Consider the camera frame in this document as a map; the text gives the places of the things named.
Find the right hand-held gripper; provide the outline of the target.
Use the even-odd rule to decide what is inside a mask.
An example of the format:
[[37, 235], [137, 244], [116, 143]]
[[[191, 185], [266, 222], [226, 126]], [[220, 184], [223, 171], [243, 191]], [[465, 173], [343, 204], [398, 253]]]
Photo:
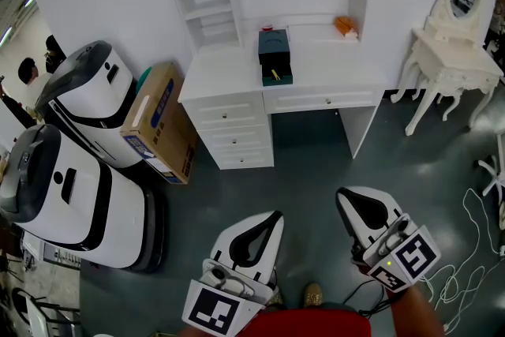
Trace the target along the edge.
[[427, 227], [403, 213], [391, 194], [365, 187], [341, 187], [336, 204], [349, 235], [362, 250], [358, 264], [389, 291], [417, 282], [440, 259]]

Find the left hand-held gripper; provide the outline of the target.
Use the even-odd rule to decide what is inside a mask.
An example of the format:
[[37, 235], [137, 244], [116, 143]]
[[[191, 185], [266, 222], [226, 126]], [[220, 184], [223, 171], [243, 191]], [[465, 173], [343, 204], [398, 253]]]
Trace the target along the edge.
[[182, 320], [214, 336], [240, 334], [279, 290], [273, 270], [283, 227], [282, 213], [272, 211], [226, 228], [211, 251], [214, 260], [204, 260], [202, 276], [190, 282]]

